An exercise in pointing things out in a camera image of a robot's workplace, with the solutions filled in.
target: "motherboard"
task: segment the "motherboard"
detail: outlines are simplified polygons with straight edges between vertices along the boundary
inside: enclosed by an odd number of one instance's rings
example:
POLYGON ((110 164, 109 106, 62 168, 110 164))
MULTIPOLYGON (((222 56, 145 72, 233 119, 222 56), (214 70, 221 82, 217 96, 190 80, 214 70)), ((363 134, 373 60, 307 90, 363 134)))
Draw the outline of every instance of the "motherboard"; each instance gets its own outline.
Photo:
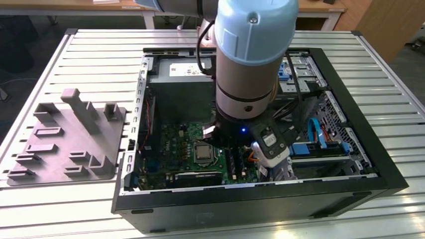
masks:
POLYGON ((257 182, 250 150, 215 148, 202 142, 203 123, 163 124, 160 155, 142 159, 144 190, 257 182))

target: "wooden table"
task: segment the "wooden table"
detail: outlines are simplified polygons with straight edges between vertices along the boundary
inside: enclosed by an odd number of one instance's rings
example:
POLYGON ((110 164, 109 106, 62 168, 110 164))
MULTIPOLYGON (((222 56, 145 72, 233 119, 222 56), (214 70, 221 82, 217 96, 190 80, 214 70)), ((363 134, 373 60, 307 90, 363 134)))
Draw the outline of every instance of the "wooden table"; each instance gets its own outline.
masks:
MULTIPOLYGON (((298 3, 298 17, 325 18, 321 30, 333 30, 341 13, 346 11, 339 0, 333 5, 321 0, 298 0, 298 3)), ((154 29, 154 16, 175 14, 153 11, 132 0, 97 5, 92 0, 0 0, 0 15, 138 15, 145 19, 146 29, 154 29)))

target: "orange wire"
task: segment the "orange wire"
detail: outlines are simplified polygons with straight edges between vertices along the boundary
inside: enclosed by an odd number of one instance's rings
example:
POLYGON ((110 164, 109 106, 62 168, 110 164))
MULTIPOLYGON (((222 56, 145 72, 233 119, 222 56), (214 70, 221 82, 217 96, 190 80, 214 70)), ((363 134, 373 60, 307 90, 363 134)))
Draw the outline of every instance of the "orange wire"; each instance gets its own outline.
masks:
POLYGON ((253 152, 250 153, 247 157, 247 161, 259 161, 259 159, 251 158, 253 157, 253 152))
POLYGON ((323 126, 321 126, 321 130, 323 131, 326 140, 330 141, 330 136, 329 136, 327 131, 326 131, 323 126))

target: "sticker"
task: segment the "sticker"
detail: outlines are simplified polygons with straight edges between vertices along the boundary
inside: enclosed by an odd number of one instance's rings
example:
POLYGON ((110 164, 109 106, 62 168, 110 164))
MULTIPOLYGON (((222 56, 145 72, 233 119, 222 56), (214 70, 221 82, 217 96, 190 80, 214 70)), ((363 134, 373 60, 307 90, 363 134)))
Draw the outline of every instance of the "sticker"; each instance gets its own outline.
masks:
POLYGON ((121 9, 141 9, 138 6, 122 6, 121 9))
POLYGON ((267 174, 267 170, 266 170, 266 168, 262 166, 262 165, 259 165, 259 173, 266 177, 266 174, 267 174))
POLYGON ((170 64, 170 76, 202 76, 197 63, 170 64))

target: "floor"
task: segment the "floor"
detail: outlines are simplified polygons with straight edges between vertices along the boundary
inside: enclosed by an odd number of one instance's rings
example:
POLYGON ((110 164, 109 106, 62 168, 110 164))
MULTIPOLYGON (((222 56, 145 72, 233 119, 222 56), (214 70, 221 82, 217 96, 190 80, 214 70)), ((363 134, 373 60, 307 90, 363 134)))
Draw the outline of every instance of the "floor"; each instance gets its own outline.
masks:
MULTIPOLYGON (((64 32, 68 28, 85 29, 142 29, 144 21, 137 16, 60 16, 58 24, 52 26, 44 16, 30 17, 33 26, 38 33, 38 40, 26 45, 34 58, 34 66, 24 73, 9 74, 0 69, 0 84, 10 79, 29 79, 13 81, 1 85, 1 88, 10 95, 6 103, 0 103, 0 143, 6 135, 8 129, 14 121, 25 100, 30 94, 36 79, 41 75, 49 58, 60 43, 64 32)), ((169 19, 166 24, 162 17, 154 17, 156 27, 161 29, 175 29, 181 24, 181 17, 169 19)), ((199 22, 190 19, 186 28, 194 28, 199 22)), ((394 72, 402 79, 411 92, 425 104, 425 55, 413 52, 407 47, 402 49, 395 60, 390 64, 394 72)))

